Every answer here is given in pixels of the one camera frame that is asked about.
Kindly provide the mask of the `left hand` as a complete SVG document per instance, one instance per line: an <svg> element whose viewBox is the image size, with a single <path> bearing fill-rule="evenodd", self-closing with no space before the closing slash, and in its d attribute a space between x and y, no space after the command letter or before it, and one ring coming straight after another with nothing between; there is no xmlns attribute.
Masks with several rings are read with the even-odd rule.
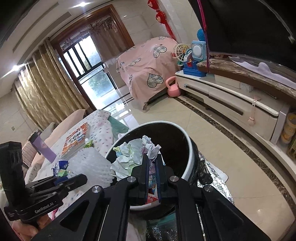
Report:
<svg viewBox="0 0 296 241"><path fill-rule="evenodd" d="M25 224L20 220L13 221L11 227L20 240L30 241L40 230L50 224L51 221L52 220L48 214L46 214L45 216L42 216L38 219L38 228L29 224Z"/></svg>

